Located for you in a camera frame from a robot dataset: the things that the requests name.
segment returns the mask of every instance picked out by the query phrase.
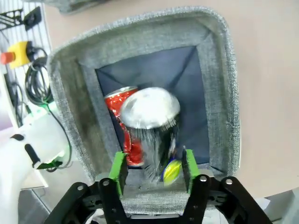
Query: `beige floor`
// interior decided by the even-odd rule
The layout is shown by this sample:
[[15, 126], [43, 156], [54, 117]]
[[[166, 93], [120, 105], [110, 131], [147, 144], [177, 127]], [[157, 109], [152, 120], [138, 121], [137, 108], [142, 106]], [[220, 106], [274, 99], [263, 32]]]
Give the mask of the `beige floor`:
[[242, 122], [237, 177], [254, 197], [299, 186], [299, 1], [113, 0], [72, 16], [46, 7], [53, 48], [97, 25], [166, 7], [210, 6], [235, 45]]

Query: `gray felt box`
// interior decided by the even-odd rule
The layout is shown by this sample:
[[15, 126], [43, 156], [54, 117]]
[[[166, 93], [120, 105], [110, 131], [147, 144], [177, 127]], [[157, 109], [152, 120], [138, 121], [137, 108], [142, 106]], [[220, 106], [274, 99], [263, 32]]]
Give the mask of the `gray felt box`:
[[[235, 54], [228, 26], [215, 11], [177, 7], [96, 27], [55, 50], [48, 70], [63, 125], [91, 181], [110, 170], [121, 150], [104, 95], [126, 85], [159, 86], [176, 95], [190, 124], [183, 133], [191, 138], [183, 136], [183, 142], [199, 168], [216, 178], [236, 174]], [[128, 213], [170, 214], [181, 213], [187, 198], [181, 176], [167, 188], [153, 187], [140, 170], [130, 170], [122, 203]]]
[[75, 14], [104, 3], [108, 0], [23, 0], [24, 2], [41, 2], [58, 8], [61, 14]]

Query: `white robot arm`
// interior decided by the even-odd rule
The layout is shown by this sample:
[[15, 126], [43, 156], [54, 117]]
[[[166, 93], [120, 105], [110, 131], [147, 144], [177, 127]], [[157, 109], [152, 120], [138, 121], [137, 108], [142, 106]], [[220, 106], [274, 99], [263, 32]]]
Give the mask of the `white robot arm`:
[[41, 163], [66, 149], [68, 140], [58, 122], [46, 114], [0, 146], [0, 223], [18, 223], [21, 184]]

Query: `wire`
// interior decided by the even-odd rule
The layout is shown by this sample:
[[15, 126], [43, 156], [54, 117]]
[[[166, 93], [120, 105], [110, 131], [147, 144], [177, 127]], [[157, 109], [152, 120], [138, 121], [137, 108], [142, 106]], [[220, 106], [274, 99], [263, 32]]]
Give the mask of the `wire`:
[[68, 161], [66, 162], [66, 164], [65, 164], [64, 166], [62, 166], [62, 167], [59, 166], [59, 167], [57, 167], [57, 169], [68, 168], [68, 166], [69, 166], [69, 164], [70, 164], [70, 162], [71, 162], [71, 155], [72, 155], [71, 141], [70, 141], [69, 137], [68, 137], [67, 134], [66, 134], [66, 130], [65, 130], [65, 128], [63, 127], [63, 125], [61, 124], [61, 122], [58, 120], [58, 118], [54, 115], [54, 113], [50, 110], [48, 104], [46, 104], [46, 107], [47, 107], [48, 111], [50, 112], [50, 114], [51, 114], [51, 115], [54, 117], [54, 119], [57, 121], [57, 123], [61, 126], [63, 132], [65, 133], [65, 136], [66, 136], [67, 142], [68, 142], [68, 144], [69, 144], [69, 148], [70, 148], [70, 149], [69, 149], [69, 159], [68, 159]]
[[38, 50], [41, 50], [45, 54], [45, 57], [48, 56], [47, 53], [46, 53], [46, 51], [43, 48], [33, 47], [34, 53], [36, 53]]
[[11, 86], [12, 87], [16, 86], [16, 90], [15, 90], [14, 95], [12, 96], [12, 100], [13, 100], [16, 121], [17, 121], [18, 127], [21, 127], [23, 125], [23, 104], [25, 106], [27, 106], [27, 105], [23, 101], [23, 93], [22, 93], [21, 86], [17, 82], [12, 82]]
[[44, 106], [54, 101], [50, 85], [47, 85], [42, 68], [46, 69], [46, 57], [40, 57], [29, 66], [25, 76], [25, 92], [28, 100], [37, 106]]
[[69, 164], [71, 162], [71, 156], [72, 156], [72, 147], [70, 139], [65, 131], [65, 128], [59, 121], [59, 119], [54, 115], [54, 113], [49, 108], [49, 104], [54, 101], [50, 85], [47, 85], [45, 82], [45, 78], [43, 76], [42, 68], [46, 69], [46, 62], [47, 57], [40, 57], [33, 61], [31, 66], [28, 68], [25, 76], [25, 92], [27, 95], [28, 100], [33, 103], [36, 106], [44, 107], [57, 121], [57, 123], [62, 128], [63, 132], [65, 133], [65, 136], [67, 138], [68, 144], [69, 144], [69, 158], [65, 165], [58, 166], [54, 168], [46, 169], [48, 172], [53, 173], [57, 169], [64, 169], [70, 167]]

